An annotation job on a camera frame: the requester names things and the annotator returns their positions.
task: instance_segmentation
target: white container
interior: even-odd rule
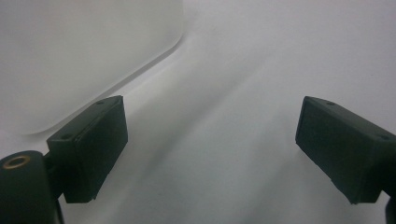
[[[0,1],[0,129],[44,131],[172,48],[181,0]]]

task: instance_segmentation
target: white surface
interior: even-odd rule
[[[394,1],[186,0],[179,48],[123,94],[129,143],[66,223],[385,223],[295,145],[304,96],[396,133]],[[1,156],[55,132],[1,133]]]
[[[42,132],[172,48],[181,0],[0,1],[0,127]]]

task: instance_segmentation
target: white plastic bin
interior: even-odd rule
[[[172,48],[181,0],[0,1],[0,129],[55,125]]]

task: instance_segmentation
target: black mechanical part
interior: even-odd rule
[[[340,105],[305,97],[296,143],[351,203],[396,196],[396,136]]]
[[[64,223],[57,199],[94,199],[128,142],[122,96],[101,100],[62,127],[49,153],[23,151],[0,160],[0,223]]]

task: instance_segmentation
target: brass ring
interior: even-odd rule
[[[15,169],[15,168],[23,166],[24,164],[28,163],[29,161],[30,161],[29,156],[25,156],[25,155],[17,156],[17,157],[14,157],[14,158],[6,161],[3,164],[3,168],[6,170]]]

